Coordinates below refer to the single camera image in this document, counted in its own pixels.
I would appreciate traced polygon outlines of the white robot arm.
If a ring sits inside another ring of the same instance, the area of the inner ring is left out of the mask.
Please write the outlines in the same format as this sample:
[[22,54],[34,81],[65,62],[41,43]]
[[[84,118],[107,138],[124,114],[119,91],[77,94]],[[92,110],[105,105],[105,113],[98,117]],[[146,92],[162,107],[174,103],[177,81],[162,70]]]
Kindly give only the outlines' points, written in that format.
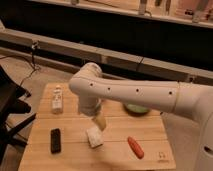
[[101,100],[134,104],[194,120],[200,125],[194,171],[213,171],[213,86],[177,81],[113,80],[101,68],[86,63],[69,81],[78,96],[78,110],[96,118]]

